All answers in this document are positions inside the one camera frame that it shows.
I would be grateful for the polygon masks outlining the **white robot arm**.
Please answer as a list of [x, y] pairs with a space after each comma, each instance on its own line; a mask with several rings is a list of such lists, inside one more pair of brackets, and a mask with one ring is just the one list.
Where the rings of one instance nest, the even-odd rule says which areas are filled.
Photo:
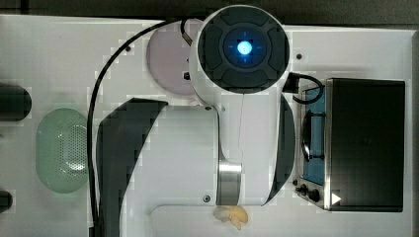
[[290, 57], [268, 12], [233, 5], [209, 15], [190, 47], [195, 105], [133, 98], [101, 121], [99, 216], [89, 237], [152, 237], [152, 212], [164, 205], [270, 202], [294, 162]]

